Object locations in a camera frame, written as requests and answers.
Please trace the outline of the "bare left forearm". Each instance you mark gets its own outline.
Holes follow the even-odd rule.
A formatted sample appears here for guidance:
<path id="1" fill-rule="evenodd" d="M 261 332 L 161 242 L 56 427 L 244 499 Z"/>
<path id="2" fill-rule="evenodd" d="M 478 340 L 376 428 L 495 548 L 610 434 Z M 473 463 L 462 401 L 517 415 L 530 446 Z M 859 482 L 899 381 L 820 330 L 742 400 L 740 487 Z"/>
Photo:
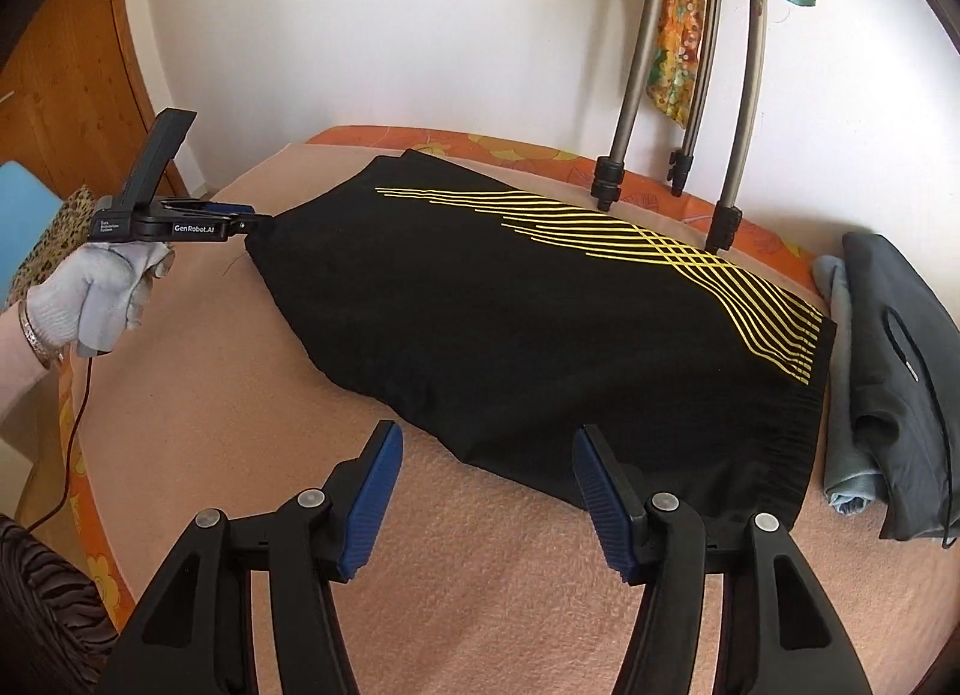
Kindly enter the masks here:
<path id="1" fill-rule="evenodd" d="M 3 312 L 0 344 L 0 414 L 7 417 L 47 374 L 59 351 L 50 346 L 32 324 L 24 300 Z"/>

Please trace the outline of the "white gloved left hand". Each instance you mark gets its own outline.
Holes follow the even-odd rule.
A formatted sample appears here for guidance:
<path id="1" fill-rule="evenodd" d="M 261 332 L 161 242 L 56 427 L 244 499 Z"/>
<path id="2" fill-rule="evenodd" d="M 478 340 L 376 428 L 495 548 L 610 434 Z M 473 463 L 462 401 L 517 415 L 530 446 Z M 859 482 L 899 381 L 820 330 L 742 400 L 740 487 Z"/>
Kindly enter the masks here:
<path id="1" fill-rule="evenodd" d="M 155 282 L 173 261 L 163 242 L 85 243 L 29 289 L 32 324 L 59 353 L 75 344 L 85 357 L 109 354 L 142 324 Z"/>

